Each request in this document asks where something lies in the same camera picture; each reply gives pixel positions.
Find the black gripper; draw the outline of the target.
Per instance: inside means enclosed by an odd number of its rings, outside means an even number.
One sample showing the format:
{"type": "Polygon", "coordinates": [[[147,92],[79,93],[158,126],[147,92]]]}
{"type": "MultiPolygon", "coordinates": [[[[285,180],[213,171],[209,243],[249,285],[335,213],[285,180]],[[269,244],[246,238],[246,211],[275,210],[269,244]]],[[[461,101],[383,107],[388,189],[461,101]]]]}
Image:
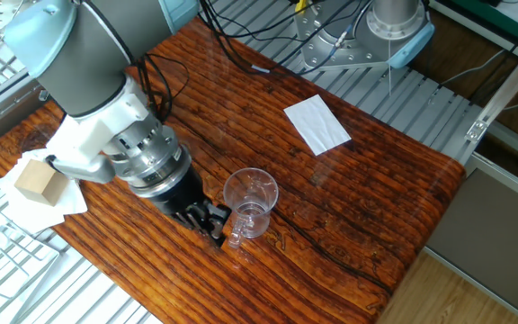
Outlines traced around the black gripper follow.
{"type": "Polygon", "coordinates": [[[191,166],[176,185],[156,197],[156,207],[166,216],[174,215],[186,229],[208,238],[212,246],[221,248],[226,240],[223,229],[232,211],[211,201],[204,203],[206,211],[194,205],[205,200],[201,177],[191,166]]]}

